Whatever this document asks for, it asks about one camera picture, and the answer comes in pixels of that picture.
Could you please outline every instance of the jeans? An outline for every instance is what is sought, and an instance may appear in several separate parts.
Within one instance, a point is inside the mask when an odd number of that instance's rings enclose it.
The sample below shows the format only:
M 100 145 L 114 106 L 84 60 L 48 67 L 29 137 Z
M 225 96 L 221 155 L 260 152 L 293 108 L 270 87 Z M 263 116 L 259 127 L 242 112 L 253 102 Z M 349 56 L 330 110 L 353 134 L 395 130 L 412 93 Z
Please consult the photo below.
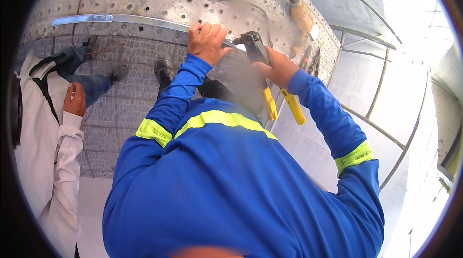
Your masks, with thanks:
M 80 46 L 77 48 L 80 53 L 86 53 L 87 47 Z M 90 59 L 90 55 L 82 55 L 75 52 L 74 48 L 67 47 L 60 52 L 51 55 L 55 57 L 65 53 L 66 57 L 55 61 L 56 65 L 63 65 L 57 73 L 66 79 L 67 82 L 78 82 L 82 85 L 85 92 L 85 107 L 88 108 L 94 104 L 102 95 L 108 93 L 111 89 L 109 78 L 103 75 L 75 75 L 77 68 L 82 63 Z

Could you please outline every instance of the tiled floor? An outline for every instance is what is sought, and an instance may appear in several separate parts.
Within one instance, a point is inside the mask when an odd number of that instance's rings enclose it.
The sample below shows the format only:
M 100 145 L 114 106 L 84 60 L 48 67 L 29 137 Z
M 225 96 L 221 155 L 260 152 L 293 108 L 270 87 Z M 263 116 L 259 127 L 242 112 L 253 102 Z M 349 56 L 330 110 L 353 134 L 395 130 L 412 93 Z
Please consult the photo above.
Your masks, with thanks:
M 80 45 L 86 38 L 88 36 L 76 36 L 75 44 Z M 96 49 L 101 50 L 113 41 L 111 36 L 99 36 Z M 121 65 L 129 68 L 128 76 L 86 111 L 82 126 L 85 134 L 84 149 L 78 155 L 81 176 L 113 177 L 124 141 L 136 132 L 156 101 L 159 87 L 154 75 L 156 61 L 164 59 L 171 77 L 174 77 L 187 55 L 187 47 L 165 42 L 131 37 L 122 37 L 117 42 L 124 45 L 114 51 L 94 55 L 76 72 L 84 75 L 109 75 Z M 31 49 L 38 58 L 45 58 L 67 46 L 70 46 L 69 36 L 23 44 L 18 52 L 17 68 L 20 69 Z M 234 63 L 236 59 L 224 57 L 208 76 L 230 87 L 230 66 Z

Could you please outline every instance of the metal strip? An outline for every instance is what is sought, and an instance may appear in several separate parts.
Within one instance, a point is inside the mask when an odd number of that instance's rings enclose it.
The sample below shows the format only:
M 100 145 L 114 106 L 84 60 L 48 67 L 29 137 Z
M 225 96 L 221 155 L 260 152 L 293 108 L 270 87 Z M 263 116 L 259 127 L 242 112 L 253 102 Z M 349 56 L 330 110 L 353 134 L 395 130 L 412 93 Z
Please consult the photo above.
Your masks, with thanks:
M 415 136 L 416 130 L 418 128 L 418 124 L 420 124 L 420 117 L 421 117 L 421 112 L 423 111 L 423 105 L 425 104 L 426 100 L 426 92 L 428 89 L 428 84 L 429 84 L 429 71 L 426 76 L 426 86 L 425 86 L 425 93 L 423 94 L 423 101 L 421 102 L 421 107 L 420 111 L 418 112 L 418 117 L 416 118 L 415 126 L 413 128 L 412 134 L 410 135 L 410 138 L 407 141 L 407 144 L 405 145 L 405 148 L 403 148 L 402 154 L 395 163 L 394 167 L 391 169 L 391 172 L 388 174 L 386 179 L 382 182 L 381 186 L 379 187 L 379 191 L 381 191 L 386 184 L 390 181 L 392 176 L 395 174 L 396 170 L 399 168 L 400 164 L 402 163 L 402 160 L 404 159 L 405 155 L 407 154 L 408 148 L 410 147 L 410 144 L 412 143 L 413 137 Z
M 381 77 L 379 78 L 378 88 L 376 89 L 376 93 L 374 93 L 373 101 L 371 102 L 370 108 L 368 109 L 368 113 L 365 116 L 366 118 L 370 119 L 371 113 L 373 112 L 374 105 L 378 100 L 379 92 L 381 91 L 382 81 L 384 80 L 384 75 L 386 73 L 386 65 L 388 64 L 389 59 L 389 47 L 386 48 L 386 56 L 384 57 L 384 64 L 382 66 Z
M 386 47 L 389 47 L 389 48 L 391 48 L 393 50 L 397 50 L 397 48 L 394 45 L 392 45 L 392 44 L 390 44 L 390 43 L 388 43 L 388 42 L 386 42 L 384 40 L 381 40 L 381 39 L 379 39 L 379 38 L 377 38 L 375 36 L 368 35 L 368 34 L 356 31 L 354 29 L 348 29 L 348 28 L 344 28 L 344 27 L 340 27 L 340 26 L 330 25 L 330 27 L 333 30 L 340 31 L 340 32 L 346 32 L 346 33 L 351 34 L 351 35 L 356 35 L 356 36 L 365 38 L 367 40 L 373 41 L 375 43 L 378 43 L 378 44 L 384 45 Z
M 347 107 L 346 105 L 342 104 L 341 103 L 341 107 L 347 111 L 347 112 L 350 112 L 351 114 L 357 116 L 358 118 L 360 118 L 362 121 L 364 121 L 365 123 L 367 123 L 369 126 L 373 127 L 374 129 L 378 130 L 381 134 L 383 134 L 385 137 L 387 137 L 388 139 L 390 139 L 392 142 L 394 142 L 396 145 L 398 145 L 401 149 L 404 149 L 405 148 L 405 145 L 403 145 L 400 141 L 398 141 L 397 139 L 395 139 L 392 135 L 390 135 L 389 133 L 385 132 L 385 130 L 383 128 L 380 128 L 379 126 L 377 126 L 376 124 L 374 124 L 373 122 L 371 122 L 368 118 L 366 118 L 365 116 L 362 116 L 360 113 L 356 112 L 355 110 L 353 109 L 350 109 L 349 107 Z
M 381 60 L 384 60 L 383 57 L 378 56 L 378 55 L 375 55 L 375 54 L 373 54 L 373 53 L 362 52 L 362 51 L 355 51 L 355 50 L 348 50 L 348 49 L 342 49 L 341 51 L 343 51 L 343 52 L 349 52 L 349 53 L 362 54 L 362 55 L 367 55 L 367 56 L 373 56 L 373 57 L 379 58 L 379 59 L 381 59 Z
M 134 16 L 125 14 L 92 14 L 92 15 L 77 15 L 63 18 L 56 18 L 51 22 L 51 26 L 64 25 L 69 23 L 87 23 L 87 22 L 122 22 L 122 23 L 137 23 L 149 26 L 156 26 L 165 29 L 172 29 L 183 33 L 188 33 L 190 26 L 181 23 L 150 18 L 144 16 Z M 246 52 L 244 46 L 236 46 L 232 39 L 225 38 L 223 43 L 227 46 L 237 48 Z

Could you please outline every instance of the white wall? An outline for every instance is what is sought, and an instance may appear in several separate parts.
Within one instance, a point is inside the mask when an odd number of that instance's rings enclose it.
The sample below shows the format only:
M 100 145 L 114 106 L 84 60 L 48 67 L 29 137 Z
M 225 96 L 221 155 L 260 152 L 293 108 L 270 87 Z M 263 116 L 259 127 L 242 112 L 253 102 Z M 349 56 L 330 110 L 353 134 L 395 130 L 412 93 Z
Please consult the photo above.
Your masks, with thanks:
M 112 179 L 80 178 L 77 201 L 80 234 L 77 238 L 77 247 L 81 258 L 108 257 L 103 245 L 101 221 L 112 184 Z

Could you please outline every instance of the curved metal bar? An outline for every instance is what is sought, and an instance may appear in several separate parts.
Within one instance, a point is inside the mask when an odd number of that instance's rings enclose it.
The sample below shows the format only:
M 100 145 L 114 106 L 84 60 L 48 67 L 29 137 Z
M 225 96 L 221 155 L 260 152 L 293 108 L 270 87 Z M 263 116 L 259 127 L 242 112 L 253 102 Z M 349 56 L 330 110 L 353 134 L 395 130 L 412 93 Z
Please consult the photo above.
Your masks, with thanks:
M 87 22 L 122 22 L 122 23 L 138 23 L 149 26 L 156 26 L 165 29 L 173 29 L 179 32 L 188 33 L 190 26 L 181 23 L 175 23 L 171 21 L 161 20 L 158 18 L 150 18 L 135 15 L 125 14 L 92 14 L 92 15 L 77 15 L 68 16 L 62 18 L 56 18 L 51 22 L 51 26 L 64 25 L 68 23 L 87 23 Z M 237 48 L 241 51 L 246 52 L 244 46 L 236 46 L 233 44 L 232 39 L 225 38 L 223 43 L 227 46 Z

